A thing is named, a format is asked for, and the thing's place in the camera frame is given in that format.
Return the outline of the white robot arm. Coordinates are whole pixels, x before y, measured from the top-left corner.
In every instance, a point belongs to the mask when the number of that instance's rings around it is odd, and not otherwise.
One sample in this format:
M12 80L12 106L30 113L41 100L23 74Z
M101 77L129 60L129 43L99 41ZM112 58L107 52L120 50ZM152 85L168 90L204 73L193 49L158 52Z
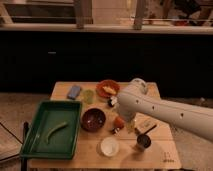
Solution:
M143 113L213 142L212 108L155 99L147 93L148 85L140 78L134 78L119 91L118 113L126 122Z

